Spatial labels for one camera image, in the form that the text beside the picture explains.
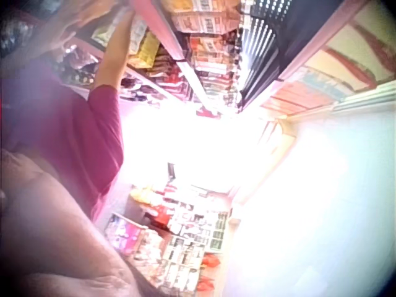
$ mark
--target raised arm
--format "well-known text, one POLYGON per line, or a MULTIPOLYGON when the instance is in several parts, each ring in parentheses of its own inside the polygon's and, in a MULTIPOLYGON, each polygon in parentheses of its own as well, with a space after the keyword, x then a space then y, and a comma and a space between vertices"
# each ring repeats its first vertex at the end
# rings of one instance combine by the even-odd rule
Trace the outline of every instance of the raised arm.
POLYGON ((127 64, 133 17, 134 13, 127 11, 117 25, 95 75, 93 88, 110 85, 118 90, 127 64))
POLYGON ((37 28, 26 47, 19 48, 2 59, 0 78, 9 77, 30 60, 61 48, 75 35, 75 30, 108 13, 113 4, 114 0, 65 1, 56 15, 37 28))

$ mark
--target white wall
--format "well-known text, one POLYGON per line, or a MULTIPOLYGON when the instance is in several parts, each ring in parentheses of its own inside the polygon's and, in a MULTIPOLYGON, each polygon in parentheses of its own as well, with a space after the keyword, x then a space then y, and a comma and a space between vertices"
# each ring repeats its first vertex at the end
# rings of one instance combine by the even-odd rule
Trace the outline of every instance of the white wall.
POLYGON ((395 267, 395 117, 298 126, 246 205, 223 296, 372 296, 395 267))

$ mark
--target snack package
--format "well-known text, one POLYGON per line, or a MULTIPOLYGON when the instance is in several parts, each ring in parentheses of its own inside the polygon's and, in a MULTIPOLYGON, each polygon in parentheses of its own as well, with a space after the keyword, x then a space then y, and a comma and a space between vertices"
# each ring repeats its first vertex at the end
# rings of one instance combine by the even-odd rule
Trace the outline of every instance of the snack package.
MULTIPOLYGON (((113 19, 113 22, 111 24, 97 28, 92 35, 92 39, 106 47, 114 30, 117 27, 117 24, 121 21, 123 15, 124 10, 121 10, 113 19)), ((142 40, 144 39, 146 31, 147 24, 144 22, 143 18, 139 15, 135 15, 132 21, 129 54, 137 54, 139 52, 139 48, 142 40)))
POLYGON ((177 30, 184 33, 225 34, 239 27, 241 16, 231 9, 224 12, 183 12, 172 15, 177 30))
POLYGON ((170 12, 221 12, 239 3, 240 0, 162 0, 165 9, 170 12))
POLYGON ((147 32, 139 51, 129 57, 128 63, 135 68, 153 67, 159 46, 158 38, 152 32, 147 32))
POLYGON ((106 227, 105 235, 115 249, 129 256, 138 248, 139 240, 146 229, 147 227, 139 226, 114 213, 106 227))

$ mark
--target person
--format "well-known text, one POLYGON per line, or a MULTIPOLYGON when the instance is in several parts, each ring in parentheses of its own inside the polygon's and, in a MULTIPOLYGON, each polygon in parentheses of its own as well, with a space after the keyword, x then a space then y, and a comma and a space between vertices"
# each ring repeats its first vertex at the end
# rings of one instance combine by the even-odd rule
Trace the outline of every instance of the person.
POLYGON ((27 46, 2 59, 2 148, 21 152, 58 179, 95 220, 123 163, 118 87, 127 64, 133 12, 116 27, 88 100, 64 86, 39 57, 62 47, 114 0, 69 0, 27 46))
POLYGON ((1 150, 1 191, 2 293, 168 296, 124 261, 68 191, 24 154, 1 150))

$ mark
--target store shelf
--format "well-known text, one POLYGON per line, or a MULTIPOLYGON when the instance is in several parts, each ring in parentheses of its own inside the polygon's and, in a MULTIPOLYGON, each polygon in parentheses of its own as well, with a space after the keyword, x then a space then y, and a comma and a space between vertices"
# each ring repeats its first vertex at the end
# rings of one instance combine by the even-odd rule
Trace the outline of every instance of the store shelf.
MULTIPOLYGON (((24 12, 24 11, 21 11, 18 9, 15 9, 14 13, 20 19, 22 19, 26 22, 29 22, 31 24, 43 25, 45 22, 45 21, 40 20, 27 12, 24 12)), ((105 47, 102 46, 101 44, 97 43, 95 40, 93 40, 91 38, 94 28, 96 28, 100 22, 101 22, 101 20, 98 19, 98 20, 95 20, 95 21, 89 23, 86 27, 81 29, 81 31, 77 32, 77 35, 75 37, 73 37, 71 42, 73 42, 75 45, 82 48, 83 50, 88 51, 90 54, 102 59, 103 55, 105 54, 105 47)), ((161 88, 151 78, 147 77, 142 71, 135 69, 130 65, 127 65, 125 70, 127 73, 129 73, 130 75, 133 75, 136 79, 141 80, 144 84, 152 87, 153 89, 158 91, 160 94, 166 96, 168 99, 180 102, 177 97, 175 97, 170 92, 161 88)))
MULTIPOLYGON (((292 2, 292 0, 281 2, 289 3, 292 2)), ((316 34, 305 45, 299 45, 301 50, 298 51, 298 54, 293 59, 289 58, 288 60, 290 62, 288 64, 282 65, 283 67, 279 69, 280 72, 277 73, 278 80, 274 79, 265 84, 261 83, 260 88, 254 94, 252 93, 251 96, 245 98, 246 102, 243 107, 244 110, 253 112, 256 108, 266 102, 273 94, 279 91, 282 88, 284 81, 289 79, 297 69, 299 69, 310 57, 318 52, 339 30, 341 30, 345 24, 347 24, 349 20, 351 20, 362 9, 362 7, 364 7, 368 0, 344 0, 337 2, 342 3, 338 7, 332 8, 334 13, 327 18, 324 24, 317 30, 316 34)), ((252 7, 249 8, 250 14, 255 13, 256 15, 260 15, 263 11, 263 8, 259 6, 259 2, 256 0, 252 7)))
POLYGON ((181 42, 175 33, 176 30, 173 27, 173 23, 169 21, 170 18, 162 9, 159 1, 130 1, 135 11, 143 17, 150 30, 157 36, 171 57, 176 61, 201 103, 207 110, 213 111, 198 75, 192 65, 186 61, 181 42))

